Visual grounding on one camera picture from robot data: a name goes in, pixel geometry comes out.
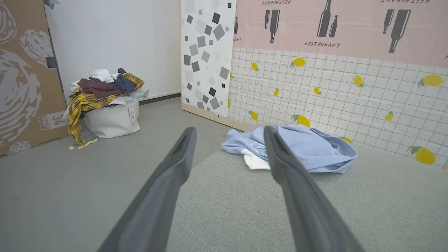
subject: bottle print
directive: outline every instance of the bottle print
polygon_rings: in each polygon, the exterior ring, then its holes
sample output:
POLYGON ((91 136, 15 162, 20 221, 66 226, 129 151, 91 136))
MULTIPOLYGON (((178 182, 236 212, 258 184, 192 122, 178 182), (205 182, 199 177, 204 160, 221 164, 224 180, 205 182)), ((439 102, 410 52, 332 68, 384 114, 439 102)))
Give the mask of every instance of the bottle print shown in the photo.
POLYGON ((386 34, 386 32, 389 28, 389 25, 391 25, 394 12, 395 12, 394 9, 388 9, 388 12, 386 13, 386 17, 384 19, 383 34, 386 34))
POLYGON ((269 23, 269 14, 270 14, 270 10, 266 10, 266 14, 264 16, 264 29, 267 29, 267 23, 269 23))
POLYGON ((238 17, 235 17, 235 27, 233 29, 234 34, 238 34, 238 17))
POLYGON ((272 10, 271 16, 271 44, 274 43, 274 36, 276 35, 277 29, 279 27, 280 10, 272 10))
POLYGON ((398 41, 403 37, 410 15, 411 15, 411 10, 408 10, 408 9, 401 9, 396 14, 395 23, 393 25, 393 29, 392 29, 392 33, 391 33, 392 43, 391 43, 391 47, 389 49, 390 53, 395 52, 396 45, 398 44, 398 41))
POLYGON ((330 38, 334 38, 336 34, 336 28, 337 28, 337 15, 335 16, 335 20, 332 23, 332 26, 330 28, 330 38))
POLYGON ((332 4, 332 0, 327 0, 325 9, 323 10, 322 15, 320 15, 319 27, 317 29, 318 37, 326 37, 327 36, 328 25, 330 24, 330 17, 331 17, 331 12, 330 12, 331 4, 332 4))

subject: blue sweatshirt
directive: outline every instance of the blue sweatshirt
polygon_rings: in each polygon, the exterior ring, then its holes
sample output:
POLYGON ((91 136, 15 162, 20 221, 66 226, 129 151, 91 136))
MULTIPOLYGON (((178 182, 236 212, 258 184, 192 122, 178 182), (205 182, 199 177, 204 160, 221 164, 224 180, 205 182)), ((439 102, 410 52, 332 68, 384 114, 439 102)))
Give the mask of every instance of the blue sweatshirt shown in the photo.
MULTIPOLYGON (((345 173, 358 156, 356 150, 345 140, 314 128, 304 125, 276 125, 275 129, 309 172, 345 173)), ((221 145, 223 150, 241 154, 243 149, 249 149, 260 158, 268 160, 262 127, 242 134, 230 130, 227 138, 221 145)))

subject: wooden board edge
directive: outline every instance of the wooden board edge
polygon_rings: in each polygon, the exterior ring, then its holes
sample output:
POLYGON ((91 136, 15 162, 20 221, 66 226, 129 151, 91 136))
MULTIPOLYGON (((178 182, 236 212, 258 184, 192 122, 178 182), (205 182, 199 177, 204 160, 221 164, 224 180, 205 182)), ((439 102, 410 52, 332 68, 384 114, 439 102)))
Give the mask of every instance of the wooden board edge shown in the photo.
POLYGON ((212 121, 227 125, 229 127, 232 127, 234 129, 241 130, 244 132, 249 131, 249 129, 251 127, 250 125, 234 121, 230 118, 218 116, 217 114, 215 114, 213 112, 210 112, 210 111, 207 111, 204 109, 200 109, 200 108, 194 107, 192 105, 185 104, 182 101, 181 101, 181 108, 182 108, 182 110, 185 110, 187 112, 196 114, 203 118, 210 119, 212 121))

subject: white laundry basket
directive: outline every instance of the white laundry basket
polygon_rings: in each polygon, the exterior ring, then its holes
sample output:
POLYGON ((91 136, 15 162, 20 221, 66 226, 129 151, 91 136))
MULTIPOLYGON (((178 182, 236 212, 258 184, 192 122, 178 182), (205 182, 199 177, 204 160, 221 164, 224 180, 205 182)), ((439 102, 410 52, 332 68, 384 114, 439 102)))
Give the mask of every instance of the white laundry basket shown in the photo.
POLYGON ((138 100, 135 100, 125 105, 94 109, 86 113, 84 122, 99 138, 112 138, 139 131, 137 118, 138 100))

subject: white wall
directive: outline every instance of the white wall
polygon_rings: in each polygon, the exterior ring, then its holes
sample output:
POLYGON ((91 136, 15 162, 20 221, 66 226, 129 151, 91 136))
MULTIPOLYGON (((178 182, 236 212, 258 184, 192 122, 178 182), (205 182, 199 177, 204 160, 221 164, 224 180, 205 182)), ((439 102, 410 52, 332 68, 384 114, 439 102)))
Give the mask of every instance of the white wall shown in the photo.
POLYGON ((45 9, 65 96, 101 68, 143 79, 150 98, 181 91, 178 1, 59 1, 45 9))

